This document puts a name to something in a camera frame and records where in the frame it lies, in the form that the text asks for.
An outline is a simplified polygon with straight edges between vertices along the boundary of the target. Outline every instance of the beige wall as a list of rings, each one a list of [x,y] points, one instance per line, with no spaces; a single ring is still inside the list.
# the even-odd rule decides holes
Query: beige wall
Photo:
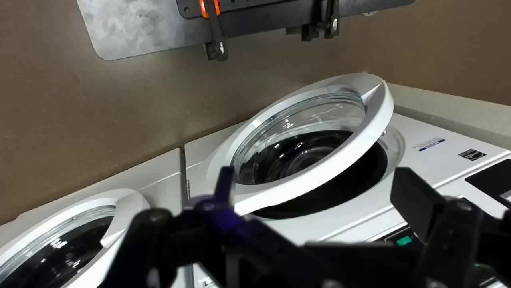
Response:
[[[216,64],[201,48],[105,62],[74,0],[2,0],[0,222],[340,72],[509,104],[511,3],[492,3],[418,0],[332,41],[238,38]]]

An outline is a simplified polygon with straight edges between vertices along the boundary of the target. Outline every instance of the front-load washer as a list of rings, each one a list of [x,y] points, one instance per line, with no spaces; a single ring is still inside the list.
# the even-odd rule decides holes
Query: front-load washer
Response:
[[[173,150],[0,225],[0,286],[97,286],[134,214],[181,212],[181,166]]]
[[[387,83],[371,73],[313,83],[243,124],[185,145],[192,198],[211,195],[220,166],[232,164],[235,209],[297,244],[332,238],[393,209],[396,166],[410,166],[441,187],[508,153],[393,113]]]

